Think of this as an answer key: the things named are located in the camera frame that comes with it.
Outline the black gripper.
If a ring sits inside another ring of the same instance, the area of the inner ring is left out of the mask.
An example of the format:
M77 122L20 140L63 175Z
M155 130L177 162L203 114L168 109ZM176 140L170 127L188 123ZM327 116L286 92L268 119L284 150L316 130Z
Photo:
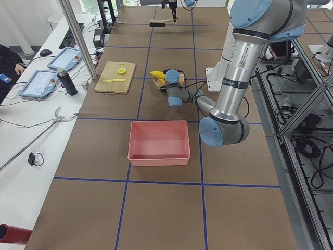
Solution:
M161 1L162 8L164 9L166 5L169 6L169 8L172 11L172 18L176 18L176 9L177 9L177 0L162 0Z

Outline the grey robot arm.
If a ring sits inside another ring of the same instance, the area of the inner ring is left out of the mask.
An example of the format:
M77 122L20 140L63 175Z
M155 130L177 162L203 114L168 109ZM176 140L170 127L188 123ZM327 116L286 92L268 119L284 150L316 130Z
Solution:
M168 105L179 107L192 102L205 114L199 122L199 134L206 145L220 147L247 138L249 124L238 111L259 56L268 44L291 41L304 33L307 4L307 1L234 1L230 23L235 42L216 102L200 90L181 88L179 72L167 71Z

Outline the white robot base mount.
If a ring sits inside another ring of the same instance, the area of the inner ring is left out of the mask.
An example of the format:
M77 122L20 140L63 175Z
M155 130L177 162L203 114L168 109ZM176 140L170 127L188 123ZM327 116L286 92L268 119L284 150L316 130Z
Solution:
M205 69L207 89L209 92L219 92L222 86L223 72L219 67Z

